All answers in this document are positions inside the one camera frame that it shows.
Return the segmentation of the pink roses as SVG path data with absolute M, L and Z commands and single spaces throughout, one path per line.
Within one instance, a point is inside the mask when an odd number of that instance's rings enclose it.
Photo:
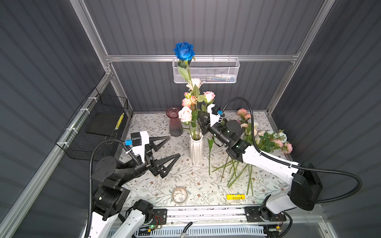
M 215 93 L 212 91 L 201 93 L 201 86 L 202 82 L 199 78 L 192 78 L 186 85 L 189 91 L 184 93 L 183 107 L 178 114 L 181 123 L 186 126 L 193 140 L 201 139 L 200 125 L 197 122 L 199 113 L 206 113 L 207 106 L 215 99 Z

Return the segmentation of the white ribbed ceramic vase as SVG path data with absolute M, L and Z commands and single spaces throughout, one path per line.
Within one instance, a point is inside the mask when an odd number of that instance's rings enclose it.
M 203 135 L 198 133 L 196 139 L 190 136 L 190 158 L 193 164 L 199 163 L 203 159 Z

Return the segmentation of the purple glass vase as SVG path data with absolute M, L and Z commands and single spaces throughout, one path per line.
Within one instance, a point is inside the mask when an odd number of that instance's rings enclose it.
M 169 118 L 169 132 L 171 136 L 179 137 L 183 134 L 182 123 L 179 118 L 180 109 L 171 107 L 167 109 L 166 116 Z

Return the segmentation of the blue rose stem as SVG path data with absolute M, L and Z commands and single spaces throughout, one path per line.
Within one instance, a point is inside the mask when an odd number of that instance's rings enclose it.
M 193 90 L 190 63 L 195 56 L 193 45 L 188 42 L 177 43 L 173 49 L 177 60 L 177 69 L 180 76 L 186 81 L 189 91 Z

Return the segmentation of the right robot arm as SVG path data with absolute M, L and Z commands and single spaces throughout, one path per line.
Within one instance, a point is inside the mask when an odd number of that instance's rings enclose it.
M 290 162 L 256 149 L 242 140 L 243 128 L 235 120 L 224 121 L 221 111 L 217 113 L 199 113 L 198 122 L 202 134 L 211 133 L 227 149 L 228 155 L 237 161 L 265 170 L 284 182 L 287 186 L 275 195 L 268 195 L 258 209 L 254 211 L 263 221 L 272 221 L 277 216 L 284 217 L 285 211 L 300 208 L 312 211 L 322 190 L 322 183 L 313 165 L 306 164 L 306 171 L 296 162 Z

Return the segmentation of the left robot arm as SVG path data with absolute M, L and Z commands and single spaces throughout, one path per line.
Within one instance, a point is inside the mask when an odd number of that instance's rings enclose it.
M 174 154 L 162 159 L 155 159 L 153 152 L 157 152 L 170 140 L 169 136 L 148 137 L 144 141 L 141 133 L 132 133 L 130 140 L 122 141 L 110 138 L 100 142 L 93 150 L 89 160 L 89 209 L 84 237 L 90 237 L 93 213 L 101 215 L 106 221 L 117 215 L 122 210 L 130 190 L 124 188 L 124 184 L 134 180 L 147 171 L 154 176 L 165 178 L 180 154 Z M 107 143 L 119 143 L 122 145 L 131 160 L 122 162 L 113 156 L 105 156 L 93 164 L 98 149 Z

